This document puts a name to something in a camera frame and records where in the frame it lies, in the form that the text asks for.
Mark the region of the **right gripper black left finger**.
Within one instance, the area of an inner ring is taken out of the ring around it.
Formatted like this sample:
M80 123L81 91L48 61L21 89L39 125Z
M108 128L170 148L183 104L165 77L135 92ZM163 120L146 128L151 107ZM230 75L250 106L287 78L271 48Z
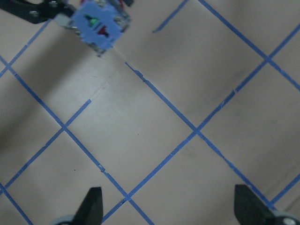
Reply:
M100 225L103 220L101 187L91 187L72 220L73 225Z

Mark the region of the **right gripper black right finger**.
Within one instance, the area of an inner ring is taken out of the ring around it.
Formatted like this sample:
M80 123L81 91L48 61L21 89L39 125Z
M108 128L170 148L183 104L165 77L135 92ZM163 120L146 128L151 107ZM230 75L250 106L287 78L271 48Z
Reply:
M274 225L274 213L244 184L234 187L234 214L240 225Z

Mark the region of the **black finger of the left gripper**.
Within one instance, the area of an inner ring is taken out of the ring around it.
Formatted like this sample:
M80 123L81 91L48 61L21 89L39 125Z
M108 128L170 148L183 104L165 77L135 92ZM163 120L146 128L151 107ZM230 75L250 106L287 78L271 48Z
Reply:
M132 6L134 4L134 0L123 0L123 2L127 5L127 6Z
M0 8L32 24L54 19L59 14L71 17L75 12L75 8L66 0L42 0L40 3L27 0L1 0Z

